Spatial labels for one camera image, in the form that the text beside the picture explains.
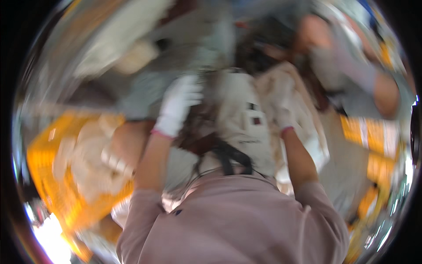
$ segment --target person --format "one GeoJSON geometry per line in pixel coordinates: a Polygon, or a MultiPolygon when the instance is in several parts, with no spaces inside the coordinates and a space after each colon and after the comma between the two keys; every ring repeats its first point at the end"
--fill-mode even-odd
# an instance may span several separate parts
{"type": "MultiPolygon", "coordinates": [[[[168,160],[174,155],[172,142],[202,95],[194,76],[183,76],[168,88],[139,155],[129,213],[116,249],[122,263],[344,260],[349,245],[346,224],[319,183],[312,158],[289,124],[288,110],[274,100],[269,116],[285,142],[295,197],[277,189],[267,120],[251,80],[232,69],[222,72],[216,91],[219,147],[203,157],[181,204],[170,213],[164,210],[162,194],[176,186],[168,183],[174,182],[171,178],[181,179],[172,172],[172,166],[180,164],[168,160]]],[[[184,167],[192,169],[192,164],[184,167]]]]}
{"type": "Polygon", "coordinates": [[[296,55],[308,55],[313,72],[331,93],[336,106],[348,116],[400,120],[409,118],[416,90],[409,68],[407,73],[382,69],[376,52],[354,20],[342,13],[347,23],[336,17],[305,16],[299,25],[290,52],[267,45],[264,52],[277,60],[293,62],[296,55]],[[343,29],[347,24],[359,40],[365,59],[343,29]]]}

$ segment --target pink glove cuff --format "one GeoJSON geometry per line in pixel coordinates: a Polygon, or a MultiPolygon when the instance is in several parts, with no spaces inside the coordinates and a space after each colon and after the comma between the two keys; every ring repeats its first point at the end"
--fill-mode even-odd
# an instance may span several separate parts
{"type": "Polygon", "coordinates": [[[154,129],[151,130],[151,135],[152,134],[158,134],[160,136],[163,136],[163,137],[168,138],[168,139],[171,139],[171,140],[174,140],[176,138],[176,137],[172,137],[172,136],[163,134],[163,132],[161,132],[160,130],[158,130],[156,128],[154,128],[154,129]]]}
{"type": "Polygon", "coordinates": [[[282,131],[280,131],[280,138],[283,138],[284,137],[284,134],[287,132],[287,131],[289,131],[289,130],[294,130],[295,128],[294,127],[292,127],[292,126],[287,126],[287,127],[285,127],[285,128],[283,128],[283,130],[282,131]]]}

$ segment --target pink shirt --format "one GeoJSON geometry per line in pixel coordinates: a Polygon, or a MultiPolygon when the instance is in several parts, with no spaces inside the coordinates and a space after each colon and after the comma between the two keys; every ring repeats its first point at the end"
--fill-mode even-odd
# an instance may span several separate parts
{"type": "Polygon", "coordinates": [[[196,181],[170,214],[161,195],[137,190],[118,243],[124,264],[341,263],[349,246],[344,220],[319,183],[296,199],[261,175],[196,181]]]}

